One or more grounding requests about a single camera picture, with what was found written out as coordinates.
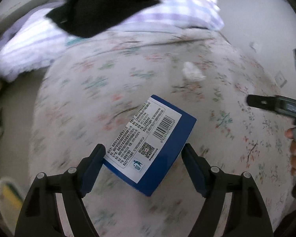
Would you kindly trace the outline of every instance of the white label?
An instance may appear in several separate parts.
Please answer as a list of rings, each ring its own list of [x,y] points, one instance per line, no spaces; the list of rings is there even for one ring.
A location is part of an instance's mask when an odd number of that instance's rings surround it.
[[[105,159],[138,183],[166,143],[181,114],[149,98],[108,149]]]

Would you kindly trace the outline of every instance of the pillow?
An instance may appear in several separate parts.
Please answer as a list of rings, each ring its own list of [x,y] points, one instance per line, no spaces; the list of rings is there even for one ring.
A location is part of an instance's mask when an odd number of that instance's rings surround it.
[[[121,24],[155,22],[180,28],[200,27],[219,31],[224,27],[218,15],[217,0],[160,0],[160,4],[146,8]]]
[[[50,10],[32,14],[0,51],[0,77],[7,82],[22,72],[50,66],[65,51],[68,34],[45,17]]]

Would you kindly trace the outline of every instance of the floor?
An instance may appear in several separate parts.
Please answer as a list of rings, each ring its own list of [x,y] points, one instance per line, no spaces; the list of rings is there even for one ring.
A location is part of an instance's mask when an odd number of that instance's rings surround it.
[[[21,75],[0,96],[4,128],[0,137],[0,178],[13,178],[25,193],[30,186],[28,153],[33,109],[44,74],[45,69]]]

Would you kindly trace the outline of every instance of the barcode number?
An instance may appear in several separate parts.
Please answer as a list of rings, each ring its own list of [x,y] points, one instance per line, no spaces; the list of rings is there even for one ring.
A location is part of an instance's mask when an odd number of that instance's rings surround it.
[[[164,116],[157,129],[154,131],[153,136],[157,137],[161,141],[164,141],[173,125],[174,119],[170,118],[167,115]]]

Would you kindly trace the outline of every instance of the floral bedsheet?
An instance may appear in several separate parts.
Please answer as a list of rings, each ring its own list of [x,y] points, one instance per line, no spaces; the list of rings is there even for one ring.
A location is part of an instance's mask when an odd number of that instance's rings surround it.
[[[206,79],[182,74],[193,62]],[[140,106],[156,94],[197,118],[188,139],[210,165],[224,172],[249,171],[275,229],[292,202],[290,120],[250,108],[247,94],[275,95],[279,89],[256,61],[213,31],[180,34],[107,31],[71,42],[48,70],[34,112],[30,176],[63,173],[96,146],[107,148]],[[102,167],[83,202],[100,236],[188,236],[204,199],[181,156],[146,197]],[[71,236],[62,200],[59,211]],[[226,196],[216,236],[229,211]]]

